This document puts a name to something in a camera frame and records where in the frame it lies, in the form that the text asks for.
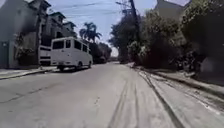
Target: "street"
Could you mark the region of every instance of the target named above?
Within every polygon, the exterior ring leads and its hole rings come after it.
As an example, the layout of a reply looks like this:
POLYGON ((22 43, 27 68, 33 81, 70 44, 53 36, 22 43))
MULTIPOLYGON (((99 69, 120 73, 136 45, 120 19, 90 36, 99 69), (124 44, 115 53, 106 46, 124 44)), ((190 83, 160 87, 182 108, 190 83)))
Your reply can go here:
POLYGON ((125 65, 0 81, 0 128, 223 128, 224 115, 125 65))

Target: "green tree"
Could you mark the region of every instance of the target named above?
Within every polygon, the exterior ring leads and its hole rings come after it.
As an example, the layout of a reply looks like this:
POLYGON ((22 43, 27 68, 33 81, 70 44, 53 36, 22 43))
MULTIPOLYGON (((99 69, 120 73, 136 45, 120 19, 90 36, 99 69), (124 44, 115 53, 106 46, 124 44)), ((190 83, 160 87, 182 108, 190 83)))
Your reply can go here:
POLYGON ((142 63, 157 68, 166 65, 170 58, 175 57, 177 44, 172 39, 178 30, 176 21, 162 18, 154 11, 147 11, 142 21, 144 46, 139 53, 142 63))
POLYGON ((120 62, 128 61, 128 46, 135 41, 135 26, 132 15, 127 15, 121 21, 112 26, 112 38, 109 42, 119 51, 120 62))
POLYGON ((216 41, 223 40, 223 22, 223 0, 194 0, 184 13, 181 30, 189 42, 207 54, 210 49, 221 48, 222 43, 216 41))
POLYGON ((112 49, 105 43, 99 43, 98 46, 102 51, 102 54, 105 57, 106 61, 108 61, 111 56, 112 49))
POLYGON ((79 31, 79 35, 82 39, 86 39, 88 41, 92 40, 93 42, 95 42, 96 38, 100 39, 102 34, 97 32, 97 26, 93 22, 86 22, 84 23, 84 26, 85 28, 79 31))

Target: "curb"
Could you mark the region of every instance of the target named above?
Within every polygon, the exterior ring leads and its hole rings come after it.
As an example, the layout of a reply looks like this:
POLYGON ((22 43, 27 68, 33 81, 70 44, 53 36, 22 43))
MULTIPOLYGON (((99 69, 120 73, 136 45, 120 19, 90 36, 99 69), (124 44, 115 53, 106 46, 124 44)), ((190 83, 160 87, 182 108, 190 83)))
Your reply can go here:
POLYGON ((151 83, 151 80, 148 78, 147 72, 144 73, 145 76, 139 74, 146 82, 147 84, 152 88, 152 90, 155 92, 158 99, 161 101, 165 111, 170 116, 171 121, 177 128, 186 128, 185 124, 180 120, 179 116, 175 113, 175 111, 172 109, 172 106, 167 102, 167 100, 161 95, 161 93, 158 91, 155 85, 151 83))
POLYGON ((39 70, 39 71, 32 71, 32 72, 26 72, 26 73, 20 73, 16 75, 11 75, 7 77, 0 77, 0 80, 6 80, 6 79, 12 79, 12 78, 17 78, 17 77, 22 77, 22 76, 28 76, 28 75, 35 75, 35 74, 41 74, 45 72, 50 72, 53 69, 47 69, 47 70, 39 70))
POLYGON ((201 85, 199 85, 199 84, 191 83, 191 82, 188 82, 188 81, 185 81, 185 80, 180 80, 180 79, 172 78, 172 77, 169 77, 169 76, 167 76, 167 75, 163 75, 163 74, 160 74, 160 73, 157 73, 157 72, 147 71, 146 69, 139 69, 139 70, 143 70, 143 71, 145 71, 145 72, 152 73, 152 74, 154 74, 154 75, 163 77, 163 78, 165 78, 165 79, 170 79, 170 80, 172 80, 172 81, 175 81, 175 82, 184 84, 184 85, 186 85, 186 86, 188 86, 188 87, 190 87, 190 88, 198 89, 198 90, 201 90, 201 91, 210 93, 210 94, 212 94, 212 95, 214 95, 214 96, 217 96, 217 97, 219 97, 219 98, 224 99, 224 93, 221 92, 221 91, 213 90, 213 89, 210 89, 210 88, 201 86, 201 85))

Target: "parked vehicle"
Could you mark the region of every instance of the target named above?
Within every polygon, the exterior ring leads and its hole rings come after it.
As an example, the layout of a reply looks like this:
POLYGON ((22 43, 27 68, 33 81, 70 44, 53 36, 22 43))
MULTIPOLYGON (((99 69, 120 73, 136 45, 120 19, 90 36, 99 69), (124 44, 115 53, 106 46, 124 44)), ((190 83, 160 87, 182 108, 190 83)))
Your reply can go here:
POLYGON ((82 68, 93 64, 89 44, 74 37, 65 37, 52 40, 51 65, 61 71, 64 68, 82 68))

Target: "sky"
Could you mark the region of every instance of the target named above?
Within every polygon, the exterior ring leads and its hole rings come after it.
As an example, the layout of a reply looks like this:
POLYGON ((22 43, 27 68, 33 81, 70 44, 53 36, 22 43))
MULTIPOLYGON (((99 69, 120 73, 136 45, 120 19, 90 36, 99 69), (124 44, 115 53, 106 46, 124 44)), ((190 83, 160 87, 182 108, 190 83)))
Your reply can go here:
MULTIPOLYGON (((5 0, 0 0, 0 7, 5 0)), ((62 12, 67 18, 65 21, 72 21, 77 25, 75 31, 83 27, 85 22, 94 22, 98 32, 102 33, 101 41, 107 43, 111 37, 111 26, 120 21, 122 17, 121 7, 115 4, 122 0, 47 0, 51 5, 50 12, 62 12)), ((167 0, 178 4, 185 4, 188 0, 167 0)), ((148 9, 153 9, 157 0, 134 0, 136 9, 144 15, 148 9)), ((118 52, 113 48, 112 56, 117 56, 118 52)))

